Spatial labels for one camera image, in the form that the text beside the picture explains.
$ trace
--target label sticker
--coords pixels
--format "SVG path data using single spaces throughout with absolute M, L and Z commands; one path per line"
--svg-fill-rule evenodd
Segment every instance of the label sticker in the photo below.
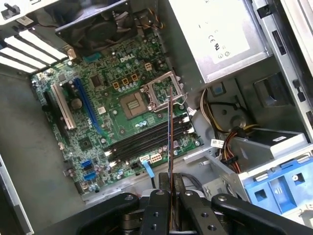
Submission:
M 224 145 L 224 141 L 222 141 L 222 140 L 216 140 L 216 139 L 211 140 L 211 146 L 212 147 L 223 148 L 223 145 Z
M 275 138 L 273 139 L 274 142 L 279 142 L 281 140 L 284 140 L 285 138 L 287 138 L 286 136 L 281 136 L 281 137 L 278 137 L 278 138 Z
M 106 112 L 106 109 L 104 107 L 98 108 L 98 113 L 99 114 L 105 114 L 105 112 Z
M 24 26 L 28 26 L 29 24 L 33 23 L 34 21 L 27 16 L 23 16 L 16 20 L 17 22 L 21 23 Z
M 241 1 L 206 0 L 203 10 L 205 14 L 199 26 L 204 30 L 206 48 L 214 64 L 250 49 L 242 28 L 244 20 L 240 15 L 245 15 L 245 6 Z

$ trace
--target blue sata port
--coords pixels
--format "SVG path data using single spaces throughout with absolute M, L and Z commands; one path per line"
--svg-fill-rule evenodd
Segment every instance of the blue sata port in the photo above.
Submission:
M 87 161 L 84 161 L 83 163 L 81 163 L 82 165 L 82 168 L 85 168 L 87 166 L 90 166 L 92 164 L 91 160 L 87 160 Z
M 96 174 L 96 172 L 92 172 L 92 173 L 89 173 L 88 175 L 85 175 L 84 176 L 84 180 L 93 180 L 94 178 L 96 178 L 96 176 L 97 176 L 97 174 Z

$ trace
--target power supply label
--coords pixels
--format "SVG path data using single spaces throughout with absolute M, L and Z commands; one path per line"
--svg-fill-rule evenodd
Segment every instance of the power supply label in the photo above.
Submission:
M 207 37 L 208 50 L 214 64 L 250 49 L 242 25 L 245 6 L 238 0 L 203 0 L 199 27 Z

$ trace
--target ram slot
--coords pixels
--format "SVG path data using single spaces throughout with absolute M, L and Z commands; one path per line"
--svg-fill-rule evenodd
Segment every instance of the ram slot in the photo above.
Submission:
M 86 110 L 86 112 L 87 112 L 87 114 L 88 114 L 88 116 L 89 116 L 93 126 L 96 128 L 96 130 L 97 130 L 97 132 L 99 134 L 102 134 L 103 131 L 101 130 L 101 128 L 100 128 L 100 126 L 98 124 L 97 117 L 96 117 L 96 115 L 95 115 L 95 113 L 94 113 L 94 111 L 92 109 L 91 103 L 90 103 L 90 101 L 88 99 L 88 96 L 87 96 L 87 94 L 85 92 L 85 89 L 84 89 L 84 86 L 82 84 L 82 81 L 79 78 L 76 78 L 74 80 L 74 85 L 77 88 L 78 93 L 79 93 L 81 99 L 83 100 L 83 104 L 84 104 L 85 110 Z
M 181 129 L 187 130 L 188 129 L 188 124 L 186 125 L 176 125 L 174 126 L 174 130 L 178 131 Z M 120 153 L 122 151 L 130 151 L 131 149 L 134 148 L 139 148 L 141 145 L 146 145 L 147 143 L 151 142 L 152 140 L 155 140 L 157 138 L 163 138 L 167 136 L 167 131 L 163 130 L 163 131 L 159 131 L 159 132 L 154 132 L 153 135 L 151 135 L 149 138 L 142 138 L 140 140 L 137 141 L 133 141 L 132 145 L 123 145 L 119 148 L 115 148 L 114 149 L 114 153 Z
M 52 92 L 53 92 L 57 102 L 58 102 L 58 105 L 60 107 L 61 113 L 64 117 L 64 121 L 65 121 L 68 129 L 69 130 L 75 129 L 76 123 L 75 123 L 75 120 L 73 118 L 72 113 L 69 110 L 69 107 L 67 105 L 65 97 L 62 93 L 62 88 L 57 84 L 53 84 L 53 85 L 51 85 L 51 89 L 52 89 Z
M 179 117 L 175 117 L 173 122 L 174 122 L 174 124 L 178 124 L 181 120 L 182 120 L 182 117 L 179 116 Z M 157 125 L 157 126 L 149 128 L 149 129 L 147 129 L 145 131 L 142 131 L 142 132 L 140 132 L 138 134 L 135 134 L 135 135 L 133 135 L 131 137 L 125 138 L 125 139 L 123 139 L 123 140 L 121 140 L 119 142 L 116 142 L 116 143 L 112 144 L 107 149 L 107 151 L 108 150 L 112 150 L 112 149 L 119 149 L 121 147 L 132 145 L 133 142 L 140 141 L 142 139 L 146 139 L 146 138 L 148 138 L 150 136 L 155 135 L 159 131 L 167 132 L 167 122 L 166 121 L 161 123 L 161 124 L 159 124 L 159 125 Z
M 185 131 L 184 130 L 180 130 L 178 132 L 175 132 L 174 133 L 174 140 L 177 140 L 179 137 L 185 135 Z M 167 138 L 167 135 L 163 138 L 157 138 L 155 139 L 154 141 L 150 142 L 148 145 L 146 146 L 141 146 L 137 149 L 133 149 L 132 151 L 124 151 L 122 153 L 115 153 L 115 158 L 110 158 L 110 161 L 116 161 L 116 160 L 119 160 L 119 162 L 123 162 L 123 161 L 126 161 L 132 157 L 135 157 L 135 156 L 138 156 L 140 155 L 141 153 L 144 153 L 144 152 L 147 152 L 153 148 L 156 148 L 156 147 L 160 147 L 164 144 L 167 144 L 167 141 L 168 141 L 168 138 Z

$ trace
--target motherboard logo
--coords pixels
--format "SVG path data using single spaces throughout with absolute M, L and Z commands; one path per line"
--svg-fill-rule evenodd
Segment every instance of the motherboard logo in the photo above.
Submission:
M 120 61 L 121 61 L 121 63 L 123 63 L 123 62 L 125 62 L 125 61 L 128 61 L 128 60 L 130 60 L 130 59 L 134 59 L 134 58 L 135 58 L 134 55 L 133 55 L 133 54 L 130 54 L 130 55 L 126 55 L 126 56 L 120 58 Z

